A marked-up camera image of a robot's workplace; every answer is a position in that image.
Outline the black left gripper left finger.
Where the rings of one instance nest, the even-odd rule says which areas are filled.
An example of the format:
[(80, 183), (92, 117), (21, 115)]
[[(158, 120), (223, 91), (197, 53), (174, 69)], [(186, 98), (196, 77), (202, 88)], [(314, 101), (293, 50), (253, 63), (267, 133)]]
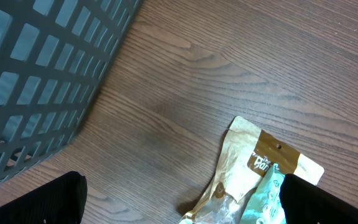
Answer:
[(68, 172), (0, 207), (0, 224), (77, 224), (85, 211), (86, 177)]

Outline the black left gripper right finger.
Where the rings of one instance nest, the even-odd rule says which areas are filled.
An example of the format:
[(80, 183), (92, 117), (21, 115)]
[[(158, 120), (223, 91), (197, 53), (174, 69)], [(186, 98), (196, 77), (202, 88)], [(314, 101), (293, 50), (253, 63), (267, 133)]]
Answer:
[(280, 188), (287, 224), (358, 224), (358, 208), (295, 174), (287, 174)]

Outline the brown teal snack bag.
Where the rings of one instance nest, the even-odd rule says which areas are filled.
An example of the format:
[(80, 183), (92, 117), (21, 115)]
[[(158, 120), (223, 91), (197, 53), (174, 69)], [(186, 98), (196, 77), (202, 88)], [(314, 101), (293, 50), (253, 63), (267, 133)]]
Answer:
[(324, 168), (260, 127), (236, 116), (224, 137), (216, 172), (180, 224), (284, 223), (279, 199), (286, 174), (316, 185)]

